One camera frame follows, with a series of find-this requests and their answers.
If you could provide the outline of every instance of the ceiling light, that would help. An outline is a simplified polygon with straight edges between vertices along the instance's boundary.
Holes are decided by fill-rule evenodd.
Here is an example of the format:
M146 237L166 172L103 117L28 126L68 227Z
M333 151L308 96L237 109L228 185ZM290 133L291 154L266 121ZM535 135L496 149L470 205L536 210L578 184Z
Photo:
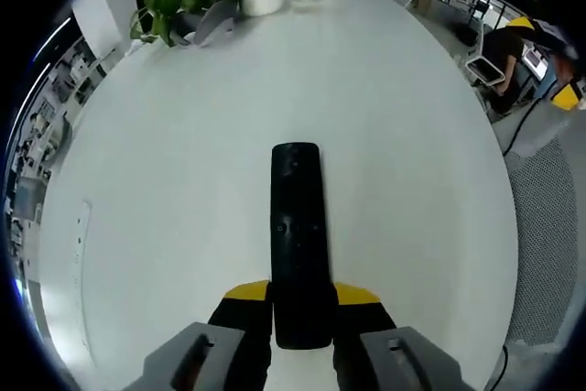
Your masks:
M52 32L52 34L49 36L49 38L47 38L47 40L45 41L45 43L43 43L43 46L41 46L40 49L35 54L35 57L33 58L33 61L37 59L38 54L41 53L41 51L49 44L49 42L57 35L57 33L59 31L61 31L65 25L67 25L68 23L70 23L70 21L71 21L71 17L67 17L65 19L65 21L63 23L61 23L59 25L59 27Z

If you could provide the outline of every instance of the desk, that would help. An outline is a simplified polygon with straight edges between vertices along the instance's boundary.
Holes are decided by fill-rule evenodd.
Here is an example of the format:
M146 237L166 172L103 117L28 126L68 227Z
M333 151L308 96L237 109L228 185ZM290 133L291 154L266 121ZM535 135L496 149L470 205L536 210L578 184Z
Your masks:
M271 148L289 141L321 149L334 278L371 289L483 388L515 296L511 189L472 88L392 0L251 19L206 49L158 42L102 81L41 225L49 327L80 353L83 388L128 385L227 290L270 276ZM83 353L67 327L80 313ZM275 348L266 389L337 389L331 353Z

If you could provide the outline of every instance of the white tabletop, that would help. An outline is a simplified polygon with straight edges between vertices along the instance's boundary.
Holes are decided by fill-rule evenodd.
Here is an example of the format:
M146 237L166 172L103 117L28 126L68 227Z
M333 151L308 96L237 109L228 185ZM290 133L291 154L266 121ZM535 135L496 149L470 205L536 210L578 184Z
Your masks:
M483 388L517 264L492 129L404 8L325 0L206 49L141 49L87 103L40 249L55 345L86 389L128 385L225 291L270 276L271 148L291 141L320 146L334 278L371 289ZM275 349L266 389L337 389L331 348Z

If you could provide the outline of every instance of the gray mesh fabric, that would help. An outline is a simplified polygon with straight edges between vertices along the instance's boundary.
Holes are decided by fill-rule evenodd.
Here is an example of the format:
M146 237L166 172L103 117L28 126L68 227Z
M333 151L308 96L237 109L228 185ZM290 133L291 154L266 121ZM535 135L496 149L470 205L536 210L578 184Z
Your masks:
M515 306L508 341L553 342L570 303L578 266L573 179L558 139L507 167L519 242Z

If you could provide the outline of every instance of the black cable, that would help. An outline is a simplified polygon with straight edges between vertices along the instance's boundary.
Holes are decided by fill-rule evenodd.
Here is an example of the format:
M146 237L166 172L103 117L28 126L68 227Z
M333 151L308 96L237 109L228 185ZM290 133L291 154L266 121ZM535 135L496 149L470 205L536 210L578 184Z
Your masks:
M509 351L506 349L506 347L504 345L503 345L503 352L505 353L505 363L503 364L503 371L501 371L501 374L498 375L498 378L496 379L496 382L494 382L494 385L491 387L490 391L494 391L496 389L496 387L498 386L498 384L501 383L501 380L503 379L503 376L505 375L506 367L509 365Z
M506 155L508 155L509 151L511 151L511 148L513 148L513 144L515 143L516 137L519 135L519 132L521 131L521 127L525 123L525 120L527 119L527 117L529 116L529 114L531 112L533 112L533 109L535 109L536 105L538 105L540 101L541 100L535 100L533 102L533 104L531 104L531 107L529 107L529 110L527 110L526 114L523 115L523 118L521 119L521 122L516 127L515 133L513 134L513 138L511 139L511 142L509 143L509 147L507 147L506 150L505 150L505 152L503 153L503 157L505 157Z

